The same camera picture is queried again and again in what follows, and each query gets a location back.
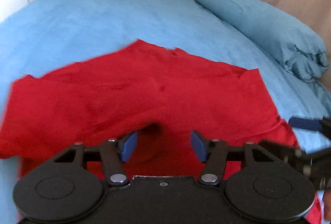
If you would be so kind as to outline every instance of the teal pillow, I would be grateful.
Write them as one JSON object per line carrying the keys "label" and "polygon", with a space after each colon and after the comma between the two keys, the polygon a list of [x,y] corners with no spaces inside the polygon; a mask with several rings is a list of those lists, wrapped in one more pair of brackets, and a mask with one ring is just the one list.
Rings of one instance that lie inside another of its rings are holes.
{"label": "teal pillow", "polygon": [[323,39],[288,13],[260,0],[196,0],[271,55],[286,71],[313,81],[329,63]]}

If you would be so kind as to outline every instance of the mattress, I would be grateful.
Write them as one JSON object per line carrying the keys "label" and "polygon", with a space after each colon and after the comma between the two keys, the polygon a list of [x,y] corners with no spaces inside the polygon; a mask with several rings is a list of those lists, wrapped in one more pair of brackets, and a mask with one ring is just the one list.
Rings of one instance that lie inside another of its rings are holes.
{"label": "mattress", "polygon": [[[330,115],[330,94],[318,82],[286,72],[234,27],[194,0],[36,0],[0,24],[0,114],[10,83],[39,77],[75,61],[114,52],[136,39],[181,48],[212,61],[258,68],[284,119]],[[331,146],[320,135],[295,130],[300,146]],[[15,222],[11,199],[18,159],[0,160],[0,208],[4,224]]]}

